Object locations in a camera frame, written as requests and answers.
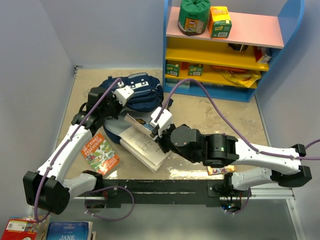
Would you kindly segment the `black 169-storey treehouse book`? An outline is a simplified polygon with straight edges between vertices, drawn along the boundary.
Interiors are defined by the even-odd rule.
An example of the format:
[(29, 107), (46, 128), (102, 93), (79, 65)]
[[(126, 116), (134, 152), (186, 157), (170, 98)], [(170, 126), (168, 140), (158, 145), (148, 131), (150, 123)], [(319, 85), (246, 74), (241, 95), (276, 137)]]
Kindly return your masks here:
[(172, 151), (164, 153), (161, 150), (151, 137), (153, 127), (145, 119), (126, 114), (124, 120), (129, 124), (129, 128), (120, 133), (120, 144), (151, 171), (157, 172)]

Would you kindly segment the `navy blue school backpack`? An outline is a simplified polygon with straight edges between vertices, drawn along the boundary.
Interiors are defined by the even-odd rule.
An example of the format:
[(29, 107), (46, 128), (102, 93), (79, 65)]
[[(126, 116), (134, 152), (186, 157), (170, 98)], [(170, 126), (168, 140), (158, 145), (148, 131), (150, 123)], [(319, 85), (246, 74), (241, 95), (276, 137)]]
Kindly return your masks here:
[[(140, 72), (121, 76), (120, 79), (124, 86), (129, 86), (134, 91), (134, 95), (123, 106), (118, 119), (100, 117), (100, 105), (88, 118), (88, 120), (93, 120), (90, 126), (93, 135), (99, 128), (103, 128), (108, 138), (118, 145), (121, 139), (120, 133), (129, 128), (129, 124), (124, 120), (127, 113), (139, 118), (148, 118), (156, 108), (162, 106), (164, 100), (164, 90), (160, 80), (152, 75)], [(118, 84), (112, 86), (109, 94), (113, 94), (116, 89), (119, 89)]]

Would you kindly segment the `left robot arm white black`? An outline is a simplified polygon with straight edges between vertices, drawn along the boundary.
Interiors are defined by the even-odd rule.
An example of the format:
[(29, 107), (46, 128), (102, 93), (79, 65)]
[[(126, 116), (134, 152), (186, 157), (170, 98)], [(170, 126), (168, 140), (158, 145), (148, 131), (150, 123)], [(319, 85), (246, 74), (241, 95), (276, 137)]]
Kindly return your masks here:
[(99, 196), (104, 190), (104, 180), (100, 173), (85, 170), (79, 176), (66, 179), (67, 172), (81, 149), (95, 136), (108, 117), (118, 118), (132, 93), (126, 87), (117, 89), (94, 87), (73, 117), (68, 131), (52, 155), (37, 171), (27, 171), (22, 182), (26, 202), (33, 207), (37, 222), (39, 210), (59, 215), (69, 201), (84, 193)]

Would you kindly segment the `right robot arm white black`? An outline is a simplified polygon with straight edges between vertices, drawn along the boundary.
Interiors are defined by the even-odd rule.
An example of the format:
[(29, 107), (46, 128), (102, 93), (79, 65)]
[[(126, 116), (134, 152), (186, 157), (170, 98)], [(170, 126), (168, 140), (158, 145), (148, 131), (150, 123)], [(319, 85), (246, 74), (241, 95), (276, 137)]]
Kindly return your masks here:
[(311, 170), (301, 164), (305, 147), (296, 144), (290, 148), (274, 148), (253, 144), (225, 134), (202, 134), (199, 130), (182, 124), (171, 124), (166, 130), (156, 127), (150, 136), (167, 153), (176, 153), (191, 163), (206, 167), (247, 165), (253, 168), (240, 173), (228, 173), (222, 187), (216, 191), (233, 197), (251, 187), (276, 182), (281, 187), (302, 187), (312, 179)]

